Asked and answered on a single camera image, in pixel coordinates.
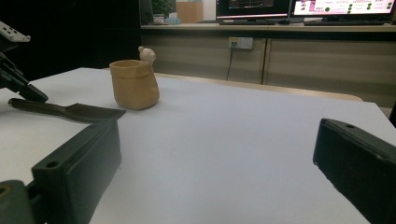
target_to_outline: knife handle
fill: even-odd
[[[59,105],[46,104],[36,101],[28,101],[12,98],[8,101],[8,104],[14,108],[18,108],[25,111],[36,112],[40,114],[56,115],[59,116],[64,108]]]

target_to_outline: monitor screen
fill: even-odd
[[[292,17],[390,16],[395,0],[292,0]]]
[[[216,0],[217,20],[287,18],[290,0]]]

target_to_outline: white table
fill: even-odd
[[[312,162],[322,118],[396,145],[371,103],[157,77],[152,108],[119,119],[122,165],[95,224],[368,223]],[[48,103],[119,108],[109,71],[78,69],[34,81]],[[0,90],[0,180],[30,168],[87,124],[23,112]]]

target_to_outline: white toy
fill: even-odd
[[[145,49],[142,46],[139,47],[140,51],[140,63],[141,64],[152,64],[155,61],[155,53],[152,49]]]

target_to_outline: dark wall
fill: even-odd
[[[29,80],[138,59],[138,0],[0,0],[0,21],[32,37],[5,53]]]

